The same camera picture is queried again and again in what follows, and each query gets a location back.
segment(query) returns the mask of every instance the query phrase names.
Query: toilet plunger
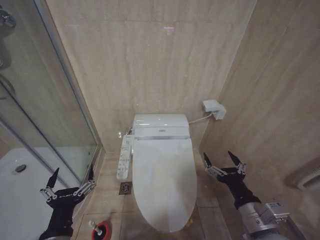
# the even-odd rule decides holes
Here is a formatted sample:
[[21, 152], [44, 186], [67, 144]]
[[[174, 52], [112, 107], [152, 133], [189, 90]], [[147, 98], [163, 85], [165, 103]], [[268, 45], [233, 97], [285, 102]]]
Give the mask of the toilet plunger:
[[112, 230], [108, 224], [101, 222], [96, 224], [95, 221], [90, 220], [89, 226], [93, 229], [91, 234], [91, 240], [110, 240]]

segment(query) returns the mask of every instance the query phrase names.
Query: wall outlet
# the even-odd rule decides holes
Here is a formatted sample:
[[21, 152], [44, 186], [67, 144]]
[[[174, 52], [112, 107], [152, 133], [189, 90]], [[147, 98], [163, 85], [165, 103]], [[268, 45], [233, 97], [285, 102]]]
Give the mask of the wall outlet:
[[202, 101], [204, 110], [206, 112], [212, 112], [216, 120], [221, 120], [225, 117], [227, 110], [225, 107], [216, 100], [205, 100]]

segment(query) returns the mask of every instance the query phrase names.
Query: toilet tank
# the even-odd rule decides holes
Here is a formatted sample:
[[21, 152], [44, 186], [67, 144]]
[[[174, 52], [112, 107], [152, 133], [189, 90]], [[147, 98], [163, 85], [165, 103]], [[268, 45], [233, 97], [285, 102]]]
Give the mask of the toilet tank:
[[135, 139], [188, 139], [189, 124], [184, 114], [137, 114], [133, 120]]

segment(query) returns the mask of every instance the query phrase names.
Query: shower enclosure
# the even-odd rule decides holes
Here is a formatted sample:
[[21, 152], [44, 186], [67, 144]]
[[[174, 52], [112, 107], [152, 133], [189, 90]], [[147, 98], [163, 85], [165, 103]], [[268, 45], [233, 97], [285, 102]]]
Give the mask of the shower enclosure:
[[51, 209], [39, 193], [78, 187], [101, 144], [44, 1], [0, 1], [0, 232], [37, 239]]

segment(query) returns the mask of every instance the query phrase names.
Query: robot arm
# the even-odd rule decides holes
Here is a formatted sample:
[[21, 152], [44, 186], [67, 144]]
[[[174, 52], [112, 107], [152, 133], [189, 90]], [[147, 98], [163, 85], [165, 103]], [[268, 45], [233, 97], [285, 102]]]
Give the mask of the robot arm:
[[246, 164], [228, 151], [229, 156], [236, 167], [218, 168], [212, 166], [208, 156], [204, 155], [205, 171], [224, 183], [230, 189], [234, 198], [234, 206], [240, 212], [244, 226], [245, 240], [251, 239], [281, 239], [287, 238], [275, 234], [280, 221], [285, 221], [289, 216], [284, 206], [279, 202], [261, 204], [258, 197], [254, 196], [243, 182], [246, 176]]
[[57, 181], [59, 168], [49, 178], [46, 188], [40, 193], [45, 197], [46, 203], [53, 208], [48, 228], [41, 234], [39, 240], [69, 240], [73, 235], [71, 227], [75, 206], [82, 202], [86, 195], [96, 186], [94, 170], [91, 165], [88, 181], [80, 188], [73, 187], [53, 192], [52, 188]]
[[233, 198], [234, 206], [238, 210], [247, 203], [261, 203], [260, 199], [253, 195], [246, 184], [243, 182], [246, 176], [246, 164], [240, 162], [239, 158], [228, 151], [231, 160], [236, 167], [217, 168], [212, 166], [208, 156], [204, 153], [205, 171], [215, 177], [219, 182], [224, 183], [230, 189]]

